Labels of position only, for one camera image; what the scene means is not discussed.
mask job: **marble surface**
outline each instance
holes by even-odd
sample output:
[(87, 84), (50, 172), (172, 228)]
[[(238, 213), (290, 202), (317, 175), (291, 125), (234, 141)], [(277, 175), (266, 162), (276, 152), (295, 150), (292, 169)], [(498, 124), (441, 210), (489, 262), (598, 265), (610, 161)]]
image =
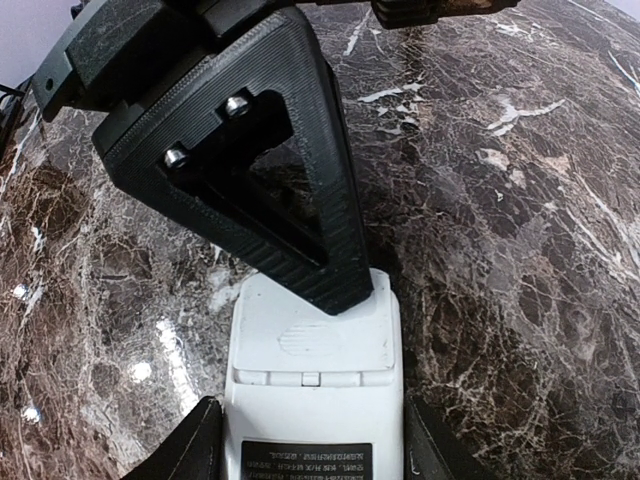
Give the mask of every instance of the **marble surface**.
[[(504, 479), (640, 479), (640, 26), (599, 0), (384, 32), (306, 9), (342, 85), (407, 387)], [(251, 270), (118, 192), (96, 114), (0, 161), (0, 478), (116, 479), (205, 395)]]

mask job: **hex bolt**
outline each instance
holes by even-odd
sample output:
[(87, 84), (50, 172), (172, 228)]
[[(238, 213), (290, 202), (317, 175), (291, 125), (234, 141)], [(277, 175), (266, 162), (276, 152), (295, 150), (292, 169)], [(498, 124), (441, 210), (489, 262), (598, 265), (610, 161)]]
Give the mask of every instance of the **hex bolt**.
[(170, 148), (164, 154), (164, 164), (171, 170), (184, 167), (189, 161), (189, 154), (182, 148)]
[(227, 99), (225, 104), (225, 111), (229, 118), (238, 118), (247, 113), (251, 109), (249, 100), (241, 95), (234, 95)]

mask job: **white plastic base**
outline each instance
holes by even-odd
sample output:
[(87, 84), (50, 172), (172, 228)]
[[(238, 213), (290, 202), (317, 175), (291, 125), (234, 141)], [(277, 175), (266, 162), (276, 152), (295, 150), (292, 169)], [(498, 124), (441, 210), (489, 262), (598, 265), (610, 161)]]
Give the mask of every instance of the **white plastic base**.
[(402, 479), (400, 313), (389, 277), (371, 275), (372, 296), (336, 317), (264, 275), (244, 283), (224, 400), (228, 480)]

